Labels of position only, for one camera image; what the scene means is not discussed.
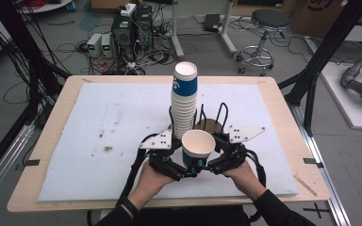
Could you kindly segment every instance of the human hand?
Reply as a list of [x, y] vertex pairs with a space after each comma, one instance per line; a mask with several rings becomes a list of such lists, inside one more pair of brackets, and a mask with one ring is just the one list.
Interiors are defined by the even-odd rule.
[[222, 175], [231, 177], [237, 189], [252, 201], [257, 200], [266, 191], [246, 160], [239, 167], [226, 171]]
[[174, 180], [160, 172], [157, 172], [145, 161], [140, 171], [140, 179], [132, 194], [128, 197], [138, 209], [141, 209], [150, 201], [166, 184]]

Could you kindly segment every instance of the stack of paper cups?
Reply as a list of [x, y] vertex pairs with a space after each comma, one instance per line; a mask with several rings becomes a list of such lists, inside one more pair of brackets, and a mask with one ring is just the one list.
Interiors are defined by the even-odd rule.
[[175, 66], [172, 90], [172, 115], [175, 136], [181, 138], [192, 129], [198, 97], [198, 70], [193, 63]]

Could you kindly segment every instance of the gray floor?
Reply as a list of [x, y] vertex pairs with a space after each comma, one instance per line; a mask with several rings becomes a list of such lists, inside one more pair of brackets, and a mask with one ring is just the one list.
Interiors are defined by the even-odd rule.
[[[58, 9], [47, 13], [39, 14], [41, 20], [49, 23], [65, 23], [74, 21], [73, 24], [48, 25], [41, 24], [41, 29], [53, 50], [62, 43], [76, 44], [81, 40], [86, 40], [88, 35], [93, 32], [107, 32], [109, 25], [102, 25], [96, 28], [97, 24], [111, 24], [110, 14], [96, 13], [90, 11], [88, 4], [75, 13], [70, 13], [65, 9]], [[179, 34], [202, 34], [202, 28], [199, 27], [191, 17], [180, 18], [180, 27], [186, 24], [186, 28]], [[306, 60], [310, 59], [308, 48], [302, 40], [290, 39], [294, 34], [285, 33], [287, 38], [275, 42], [278, 45], [286, 45], [290, 40], [290, 46], [278, 47], [269, 41], [266, 47], [274, 54], [276, 61], [272, 70], [268, 71], [267, 76], [273, 77], [277, 82], [281, 82], [296, 73], [299, 73], [306, 61], [300, 54], [302, 53]], [[237, 49], [247, 45], [258, 44], [259, 37], [248, 31], [237, 31], [234, 28], [229, 29], [229, 35]], [[41, 45], [41, 40], [36, 38], [42, 50], [46, 48]], [[238, 74], [239, 64], [230, 57], [218, 35], [186, 37], [180, 36], [181, 45], [185, 51], [184, 60], [195, 63], [199, 74], [205, 75], [240, 75]], [[344, 43], [338, 52], [334, 61], [339, 59], [359, 58], [362, 56], [362, 48], [359, 43]], [[70, 48], [60, 46], [60, 50]], [[72, 74], [86, 74], [85, 68], [88, 67], [87, 60], [78, 53], [61, 53], [56, 51], [59, 59], [63, 60], [63, 65]], [[146, 69], [146, 74], [173, 74], [175, 62], [170, 65], [155, 65]], [[248, 75], [259, 75], [260, 70], [247, 68]], [[21, 79], [16, 76], [14, 68], [4, 53], [0, 54], [0, 140], [6, 134], [10, 126], [15, 122], [23, 111], [25, 104], [7, 104], [8, 102], [18, 103], [25, 100], [25, 86], [21, 84], [9, 90], [12, 86], [20, 83]], [[8, 173], [3, 183], [0, 185], [0, 225], [83, 225], [86, 224], [87, 211], [71, 212], [50, 212], [50, 213], [24, 213], [12, 214], [8, 212], [6, 206], [8, 199], [21, 176], [21, 171], [16, 170], [16, 166], [21, 163], [25, 152], [30, 148], [34, 140], [37, 139], [41, 131], [37, 129], [33, 138], [29, 141], [19, 159], [14, 164], [12, 170]], [[351, 129], [344, 119], [342, 113], [336, 105], [333, 97], [319, 79], [316, 94], [315, 109], [313, 115], [313, 133], [317, 145], [321, 150], [324, 163], [329, 170], [338, 195], [341, 198], [343, 206], [348, 214], [352, 225], [362, 225], [362, 130]], [[317, 202], [320, 209], [329, 209], [327, 203]], [[313, 202], [288, 203], [288, 206], [309, 218], [317, 225], [334, 225], [330, 213], [304, 211], [304, 208], [315, 208]], [[246, 212], [252, 214], [254, 208], [250, 205], [245, 206]], [[93, 219], [98, 219], [99, 213], [93, 212]], [[255, 225], [265, 225], [261, 219]]]

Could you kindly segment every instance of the person's arm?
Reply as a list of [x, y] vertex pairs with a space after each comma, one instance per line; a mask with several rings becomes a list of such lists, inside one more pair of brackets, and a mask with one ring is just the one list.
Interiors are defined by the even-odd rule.
[[223, 174], [231, 177], [237, 189], [247, 195], [257, 211], [270, 226], [314, 225], [308, 219], [290, 210], [275, 195], [260, 184], [248, 162]]
[[[140, 172], [140, 179], [133, 192], [128, 196], [131, 204], [140, 210], [150, 201], [166, 184], [173, 182], [173, 179], [155, 171], [149, 161], [145, 161]], [[131, 225], [134, 216], [124, 205], [117, 206], [95, 226], [106, 225]]]

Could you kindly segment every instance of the chair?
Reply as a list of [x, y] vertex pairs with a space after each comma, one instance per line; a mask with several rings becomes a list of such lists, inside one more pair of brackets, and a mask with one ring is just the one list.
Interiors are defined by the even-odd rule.
[[239, 73], [245, 73], [246, 63], [256, 67], [262, 67], [260, 76], [266, 74], [266, 68], [272, 69], [274, 66], [274, 56], [264, 48], [267, 36], [270, 32], [282, 32], [289, 26], [289, 17], [277, 10], [258, 9], [252, 13], [252, 24], [264, 30], [260, 43], [257, 46], [247, 46], [237, 54], [237, 61], [241, 61]]

